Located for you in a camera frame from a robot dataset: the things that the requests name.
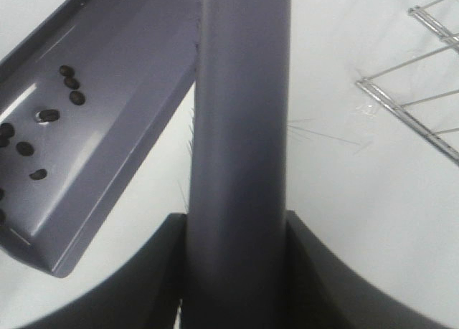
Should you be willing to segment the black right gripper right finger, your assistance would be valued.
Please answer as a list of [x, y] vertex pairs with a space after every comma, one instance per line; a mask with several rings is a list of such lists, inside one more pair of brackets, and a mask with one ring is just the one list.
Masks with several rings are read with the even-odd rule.
[[441, 328], [388, 296], [342, 262], [287, 211], [287, 328]]

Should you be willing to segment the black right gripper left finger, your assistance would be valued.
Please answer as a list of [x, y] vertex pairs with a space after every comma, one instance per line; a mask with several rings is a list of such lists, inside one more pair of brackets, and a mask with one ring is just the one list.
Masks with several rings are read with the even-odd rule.
[[76, 299], [55, 309], [49, 286], [18, 300], [1, 292], [2, 328], [174, 328], [184, 283], [186, 216], [170, 214], [124, 265]]

